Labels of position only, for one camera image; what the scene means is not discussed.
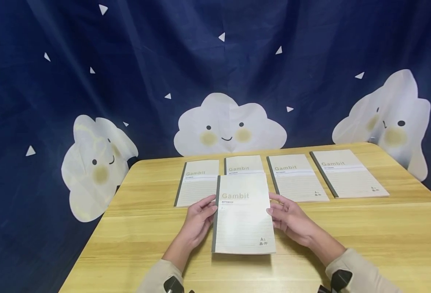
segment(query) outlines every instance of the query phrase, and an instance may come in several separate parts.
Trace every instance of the beige sleeve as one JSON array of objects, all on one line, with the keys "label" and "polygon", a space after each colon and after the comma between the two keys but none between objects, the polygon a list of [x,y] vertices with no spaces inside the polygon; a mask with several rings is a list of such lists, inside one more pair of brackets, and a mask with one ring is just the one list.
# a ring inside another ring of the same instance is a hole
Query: beige sleeve
[{"label": "beige sleeve", "polygon": [[144,277],[136,293],[165,293],[163,284],[172,276],[175,276],[180,284],[183,284],[183,278],[179,269],[173,263],[161,259]]},{"label": "beige sleeve", "polygon": [[352,280],[341,293],[402,293],[398,287],[385,279],[378,268],[364,259],[357,251],[347,249],[326,268],[326,274],[331,279],[338,269],[352,272]]}]

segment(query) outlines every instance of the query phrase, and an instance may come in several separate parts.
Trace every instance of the wooden table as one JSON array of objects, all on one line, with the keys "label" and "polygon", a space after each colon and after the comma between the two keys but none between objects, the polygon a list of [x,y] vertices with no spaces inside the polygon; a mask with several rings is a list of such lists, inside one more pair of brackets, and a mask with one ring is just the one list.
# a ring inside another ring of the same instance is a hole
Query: wooden table
[{"label": "wooden table", "polygon": [[[267,155],[351,149],[390,197],[300,203],[304,211],[346,247],[375,263],[404,292],[431,292],[431,192],[378,146],[367,143],[241,153]],[[61,292],[133,292],[179,231],[186,209],[174,208],[185,161],[235,154],[144,160],[129,171]],[[269,190],[274,192],[268,176]],[[304,247],[276,232],[272,256],[211,255],[212,231],[194,251],[184,274],[187,292],[317,292],[329,284],[324,267]]]}]

